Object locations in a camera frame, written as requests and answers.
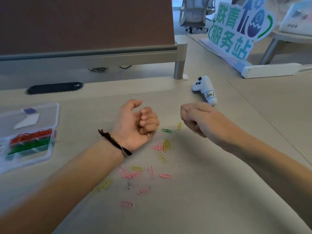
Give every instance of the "power strip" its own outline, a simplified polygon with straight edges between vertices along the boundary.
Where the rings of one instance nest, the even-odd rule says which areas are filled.
[[[241,72],[244,78],[262,78],[282,75],[294,75],[299,72],[301,64],[273,64],[273,65],[250,65],[245,66]]]

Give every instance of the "white game controller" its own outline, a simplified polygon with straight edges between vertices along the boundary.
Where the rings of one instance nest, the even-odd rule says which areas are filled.
[[[199,77],[195,84],[192,86],[193,91],[201,91],[205,95],[205,99],[211,106],[217,103],[216,93],[214,92],[213,85],[208,76]]]

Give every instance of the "cutout sign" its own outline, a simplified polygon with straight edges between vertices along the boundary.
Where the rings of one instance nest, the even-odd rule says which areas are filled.
[[[265,8],[266,0],[246,0],[243,6],[221,2],[210,41],[222,51],[245,60],[253,43],[265,38],[275,26],[275,17]]]

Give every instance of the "hand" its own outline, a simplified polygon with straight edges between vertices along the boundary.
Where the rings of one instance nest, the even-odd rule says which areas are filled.
[[[229,145],[239,145],[248,135],[208,103],[182,105],[181,119],[192,131],[202,137],[208,137],[224,150],[227,150]]]
[[[148,142],[159,126],[158,116],[150,107],[132,112],[142,100],[130,99],[120,109],[111,136],[119,145],[133,152]]]

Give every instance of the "right hand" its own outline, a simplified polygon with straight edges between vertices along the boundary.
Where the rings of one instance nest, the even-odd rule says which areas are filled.
[[[182,105],[181,119],[192,131],[202,137],[208,137],[226,151],[232,146],[240,145],[248,136],[245,131],[208,103]]]

